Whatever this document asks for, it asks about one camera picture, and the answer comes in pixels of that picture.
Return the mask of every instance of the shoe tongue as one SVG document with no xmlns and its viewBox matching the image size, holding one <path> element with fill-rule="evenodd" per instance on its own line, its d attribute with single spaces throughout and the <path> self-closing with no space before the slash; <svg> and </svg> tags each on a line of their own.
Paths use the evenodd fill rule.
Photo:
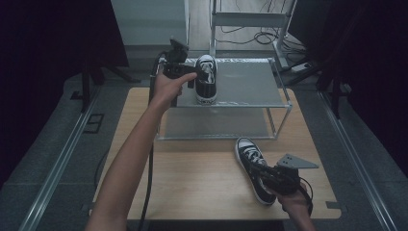
<svg viewBox="0 0 408 231">
<path fill-rule="evenodd" d="M 208 84 L 212 84 L 214 82 L 214 77 L 213 77 L 213 71 L 211 70 L 211 67 L 208 64 L 203 64 L 201 66 L 201 69 L 207 73 L 206 79 L 202 78 L 203 81 L 205 81 Z"/>
<path fill-rule="evenodd" d="M 250 162 L 258 163 L 264 166 L 267 164 L 264 159 L 260 158 L 260 152 L 255 147 L 248 147 L 244 152 L 247 153 L 246 155 L 248 156 L 248 158 L 250 158 Z"/>
</svg>

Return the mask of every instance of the sneaker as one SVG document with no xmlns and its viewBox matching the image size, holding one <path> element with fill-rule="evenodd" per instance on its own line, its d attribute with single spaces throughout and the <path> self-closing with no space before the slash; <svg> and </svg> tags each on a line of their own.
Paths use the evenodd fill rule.
<svg viewBox="0 0 408 231">
<path fill-rule="evenodd" d="M 216 60 L 210 55 L 203 55 L 195 62 L 195 67 L 202 69 L 206 73 L 206 75 L 195 79 L 197 102 L 201 105 L 211 105 L 217 98 Z"/>
<path fill-rule="evenodd" d="M 238 162 L 248 174 L 259 202 L 265 205 L 273 204 L 276 196 L 268 191 L 258 173 L 253 172 L 250 167 L 252 163 L 267 166 L 267 161 L 265 161 L 258 146 L 248 138 L 239 138 L 235 145 L 235 154 Z"/>
</svg>

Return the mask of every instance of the shoelace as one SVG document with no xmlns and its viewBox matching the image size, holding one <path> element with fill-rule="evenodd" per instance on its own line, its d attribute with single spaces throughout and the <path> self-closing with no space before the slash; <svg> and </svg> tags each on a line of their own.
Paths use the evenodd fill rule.
<svg viewBox="0 0 408 231">
<path fill-rule="evenodd" d="M 211 64 L 211 63 L 202 63 L 201 64 L 201 69 L 204 72 L 208 73 L 208 79 L 207 79 L 208 84 L 213 84 L 216 81 L 216 79 L 214 78 L 212 67 L 213 67 L 213 64 Z"/>
<path fill-rule="evenodd" d="M 245 156 L 249 159 L 250 162 L 260 165 L 265 164 L 265 160 L 261 158 L 261 153 L 255 147 L 248 147 L 243 153 L 245 153 Z"/>
</svg>

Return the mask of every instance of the forearm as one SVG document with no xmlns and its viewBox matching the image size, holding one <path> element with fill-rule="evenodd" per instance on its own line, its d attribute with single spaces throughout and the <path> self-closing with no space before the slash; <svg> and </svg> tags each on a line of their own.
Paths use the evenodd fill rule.
<svg viewBox="0 0 408 231">
<path fill-rule="evenodd" d="M 141 116 L 105 175 L 92 216 L 126 220 L 163 113 L 151 105 Z"/>
<path fill-rule="evenodd" d="M 307 210 L 288 211 L 288 214 L 298 231 L 316 231 Z"/>
</svg>

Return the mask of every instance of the metal bracket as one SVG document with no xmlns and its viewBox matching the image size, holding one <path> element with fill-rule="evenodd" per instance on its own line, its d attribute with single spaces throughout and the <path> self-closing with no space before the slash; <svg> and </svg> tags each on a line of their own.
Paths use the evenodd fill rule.
<svg viewBox="0 0 408 231">
<path fill-rule="evenodd" d="M 286 154 L 282 159 L 280 159 L 277 163 L 280 167 L 287 167 L 293 169 L 299 168 L 319 168 L 318 165 L 295 157 L 291 154 Z"/>
</svg>

